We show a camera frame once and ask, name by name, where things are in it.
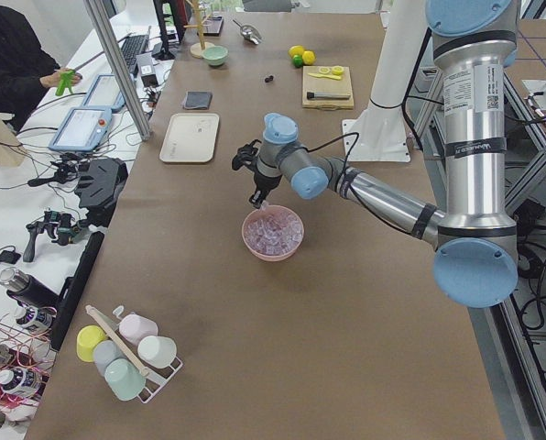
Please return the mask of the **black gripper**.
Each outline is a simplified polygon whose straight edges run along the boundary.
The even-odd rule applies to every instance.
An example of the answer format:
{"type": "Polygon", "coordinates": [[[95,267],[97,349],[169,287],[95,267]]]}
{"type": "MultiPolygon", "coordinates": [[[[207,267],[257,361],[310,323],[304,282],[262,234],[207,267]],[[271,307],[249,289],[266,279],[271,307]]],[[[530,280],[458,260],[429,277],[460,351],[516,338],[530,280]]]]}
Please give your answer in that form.
{"type": "Polygon", "coordinates": [[[256,171],[254,174],[254,183],[256,185],[256,190],[254,194],[249,197],[249,202],[251,204],[257,204],[258,198],[261,198],[261,203],[265,203],[268,200],[269,193],[279,186],[280,176],[270,177],[262,174],[260,171],[256,171]]]}

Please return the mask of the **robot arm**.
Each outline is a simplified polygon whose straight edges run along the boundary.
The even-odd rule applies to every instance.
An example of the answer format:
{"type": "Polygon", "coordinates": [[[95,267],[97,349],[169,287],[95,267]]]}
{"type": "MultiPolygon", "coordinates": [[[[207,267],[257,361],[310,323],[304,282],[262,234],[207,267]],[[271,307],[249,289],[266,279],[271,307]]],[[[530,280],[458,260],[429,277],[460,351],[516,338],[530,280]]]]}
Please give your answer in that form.
{"type": "Polygon", "coordinates": [[[297,124],[269,113],[261,139],[240,149],[235,169],[253,172],[258,207],[287,180],[303,199],[332,190],[394,229],[430,244],[439,289],[470,308],[504,302],[518,283],[517,231],[505,208],[504,69],[517,51],[515,1],[430,1],[426,26],[442,76],[443,169],[431,185],[443,208],[299,142],[297,124]]]}

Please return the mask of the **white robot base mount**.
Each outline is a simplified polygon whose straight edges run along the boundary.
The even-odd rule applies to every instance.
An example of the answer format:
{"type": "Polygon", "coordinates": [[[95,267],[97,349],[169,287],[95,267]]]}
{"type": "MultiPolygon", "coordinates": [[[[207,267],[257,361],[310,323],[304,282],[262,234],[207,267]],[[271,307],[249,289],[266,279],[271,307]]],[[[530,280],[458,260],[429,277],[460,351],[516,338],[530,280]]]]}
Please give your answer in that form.
{"type": "Polygon", "coordinates": [[[346,128],[359,134],[345,148],[350,162],[410,161],[402,104],[428,29],[425,5],[421,0],[393,3],[369,104],[346,128]]]}

